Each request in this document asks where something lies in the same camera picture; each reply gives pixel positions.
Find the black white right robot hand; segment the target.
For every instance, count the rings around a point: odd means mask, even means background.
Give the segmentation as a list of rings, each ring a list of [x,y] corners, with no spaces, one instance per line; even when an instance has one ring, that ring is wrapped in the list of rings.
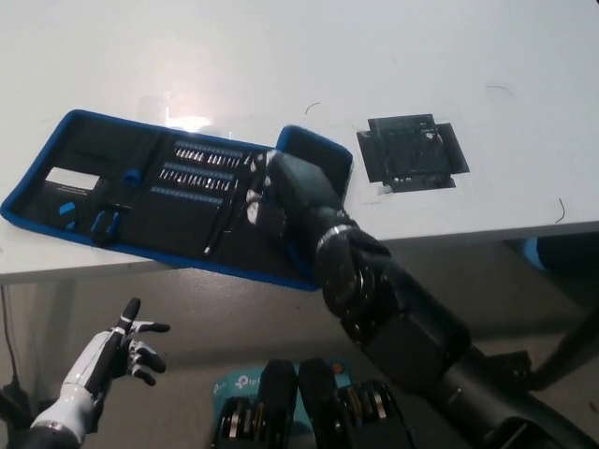
[[[271,150],[256,156],[251,170],[270,183],[266,190],[283,210],[294,239],[317,241],[335,226],[355,224],[320,167]]]

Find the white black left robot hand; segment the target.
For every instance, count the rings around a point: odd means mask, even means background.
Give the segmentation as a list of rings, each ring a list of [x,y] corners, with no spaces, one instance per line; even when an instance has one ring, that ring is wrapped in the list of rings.
[[[166,371],[166,362],[148,344],[136,340],[144,332],[167,333],[170,326],[137,318],[141,301],[130,299],[116,324],[88,342],[63,380],[84,388],[92,398],[108,393],[111,381],[125,375],[155,385],[154,375]]]

